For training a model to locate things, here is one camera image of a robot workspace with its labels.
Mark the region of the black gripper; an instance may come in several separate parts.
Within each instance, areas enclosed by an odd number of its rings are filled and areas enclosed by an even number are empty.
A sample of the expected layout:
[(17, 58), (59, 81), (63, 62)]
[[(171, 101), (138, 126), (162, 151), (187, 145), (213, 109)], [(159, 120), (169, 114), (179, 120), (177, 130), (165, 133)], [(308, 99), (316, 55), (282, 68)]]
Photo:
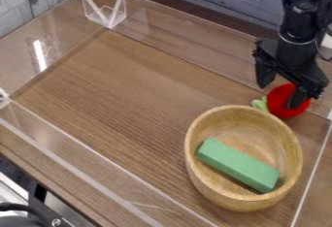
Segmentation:
[(286, 101), (286, 108), (292, 110), (298, 109), (308, 100), (317, 100), (329, 83), (316, 62), (317, 37), (315, 34), (308, 38), (294, 38), (289, 33), (278, 33), (277, 40), (256, 40), (253, 57), (257, 85), (265, 88), (276, 75), (294, 83)]

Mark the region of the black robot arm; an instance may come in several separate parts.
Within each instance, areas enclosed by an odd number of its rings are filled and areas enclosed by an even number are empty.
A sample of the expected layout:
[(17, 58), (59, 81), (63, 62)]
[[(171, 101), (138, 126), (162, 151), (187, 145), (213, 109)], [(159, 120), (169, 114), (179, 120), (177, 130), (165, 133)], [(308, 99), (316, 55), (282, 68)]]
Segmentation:
[(329, 79), (320, 69), (316, 57), (321, 36), (332, 29), (332, 0), (281, 0), (284, 17), (277, 29), (277, 40), (256, 41), (257, 85), (265, 88), (282, 76), (294, 84), (285, 102), (286, 109), (298, 109), (309, 99), (319, 99)]

